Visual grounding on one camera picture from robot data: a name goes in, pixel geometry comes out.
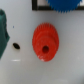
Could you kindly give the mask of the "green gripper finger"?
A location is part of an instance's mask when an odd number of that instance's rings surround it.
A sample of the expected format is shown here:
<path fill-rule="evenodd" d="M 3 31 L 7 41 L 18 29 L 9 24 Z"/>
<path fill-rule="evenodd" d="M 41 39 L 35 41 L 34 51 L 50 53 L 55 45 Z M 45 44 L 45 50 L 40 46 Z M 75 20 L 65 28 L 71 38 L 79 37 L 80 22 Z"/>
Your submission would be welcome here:
<path fill-rule="evenodd" d="M 4 10 L 0 9 L 0 59 L 2 58 L 9 39 L 6 14 Z"/>

